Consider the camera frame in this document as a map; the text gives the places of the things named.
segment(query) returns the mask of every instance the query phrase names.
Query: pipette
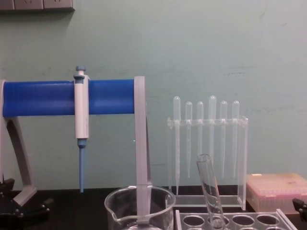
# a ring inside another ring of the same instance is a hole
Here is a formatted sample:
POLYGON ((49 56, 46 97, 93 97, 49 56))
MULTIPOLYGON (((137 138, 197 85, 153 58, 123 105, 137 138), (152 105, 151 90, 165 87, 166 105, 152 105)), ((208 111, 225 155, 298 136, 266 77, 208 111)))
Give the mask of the pipette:
POLYGON ((210 123, 210 130, 209 130, 209 155, 212 160, 214 158, 214 120, 216 119, 216 97, 211 96, 209 98, 209 123, 210 123))
POLYGON ((175 171, 176 171, 176 193, 178 195, 179 180, 180 180, 180 120, 181 120, 181 109, 180 109, 180 98, 174 97, 173 100, 173 113, 175 122, 175 171))
POLYGON ((190 177, 191 166, 191 121, 192 121, 192 102, 186 103, 186 122, 187 122, 187 169, 188 178, 190 177))
POLYGON ((202 121, 203 121, 203 103, 197 102, 197 116, 198 120, 198 152, 197 155, 202 155, 202 121))
POLYGON ((237 156, 237 136, 238 136, 238 118, 240 113, 240 103, 238 101, 232 102, 232 119, 233 119, 233 136, 232 136, 232 159, 234 166, 234 175, 236 176, 236 156, 237 156))
POLYGON ((226 119, 227 119, 227 102, 222 101, 220 104, 221 126, 221 160, 222 160, 222 177, 224 177, 225 168, 225 145, 226 145, 226 119))
POLYGON ((75 99, 75 135, 80 154, 80 192, 84 189, 84 158, 87 139, 89 138, 89 77, 84 74, 85 67, 77 66, 78 74, 74 75, 74 99, 75 99))

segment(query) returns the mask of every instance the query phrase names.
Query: dropper pipette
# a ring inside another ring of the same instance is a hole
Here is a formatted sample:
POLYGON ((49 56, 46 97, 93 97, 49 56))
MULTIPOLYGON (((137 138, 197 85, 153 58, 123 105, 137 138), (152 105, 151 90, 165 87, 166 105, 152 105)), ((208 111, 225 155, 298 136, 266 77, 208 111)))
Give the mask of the dropper pipette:
POLYGON ((197 155, 202 155, 202 121, 203 121, 203 103, 197 102, 197 116, 198 120, 198 151, 197 155))
POLYGON ((232 136, 232 158, 233 158, 233 177, 236 176, 236 156, 237 156, 237 136, 238 136, 238 119, 240 113, 240 103, 232 102, 232 119, 233 119, 233 136, 232 136))
POLYGON ((175 122, 175 171, 176 171, 176 193, 178 195, 179 180, 180 180, 180 120, 181 120, 181 109, 180 109, 180 98, 174 97, 173 99, 173 113, 175 122))
POLYGON ((225 169, 225 146, 226 146, 226 119, 227 119, 227 102, 222 101, 220 105, 221 125, 221 160, 222 160, 222 177, 225 169))
POLYGON ((209 155, 212 160, 214 158, 214 120, 216 119, 216 97, 211 96, 209 98, 209 127, 210 127, 210 135, 209 135, 209 155))
POLYGON ((187 122, 187 169, 188 178, 190 177, 190 166, 191 166, 191 121, 192 121, 192 103, 186 103, 186 122, 187 122))

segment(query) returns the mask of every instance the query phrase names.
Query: wall socket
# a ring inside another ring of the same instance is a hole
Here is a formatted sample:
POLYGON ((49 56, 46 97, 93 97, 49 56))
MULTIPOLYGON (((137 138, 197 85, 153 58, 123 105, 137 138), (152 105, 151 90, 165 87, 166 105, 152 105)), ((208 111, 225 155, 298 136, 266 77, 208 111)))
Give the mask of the wall socket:
POLYGON ((0 0, 0 11, 13 11, 14 0, 0 0))
POLYGON ((15 10, 40 10, 43 9, 43 0, 14 0, 15 10))
POLYGON ((44 1, 44 9, 72 9, 73 4, 72 0, 43 0, 44 1))

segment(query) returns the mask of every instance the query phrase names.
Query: blue pipette holder bar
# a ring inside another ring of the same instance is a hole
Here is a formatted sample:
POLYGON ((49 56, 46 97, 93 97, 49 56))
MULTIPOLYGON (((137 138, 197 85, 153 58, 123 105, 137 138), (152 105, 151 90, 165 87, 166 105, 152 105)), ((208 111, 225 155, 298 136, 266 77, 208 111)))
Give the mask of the blue pipette holder bar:
MULTIPOLYGON (((89 113, 133 114, 134 80, 89 81, 89 113)), ((74 115, 73 81, 4 83, 3 116, 74 115)))

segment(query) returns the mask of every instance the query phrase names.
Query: glass beaker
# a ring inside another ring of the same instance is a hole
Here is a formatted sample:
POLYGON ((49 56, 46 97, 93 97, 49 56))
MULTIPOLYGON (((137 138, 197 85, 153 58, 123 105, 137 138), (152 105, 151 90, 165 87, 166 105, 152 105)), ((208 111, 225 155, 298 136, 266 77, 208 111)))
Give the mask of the glass beaker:
POLYGON ((118 189, 105 199, 108 230, 173 230, 175 196, 152 185, 118 189))

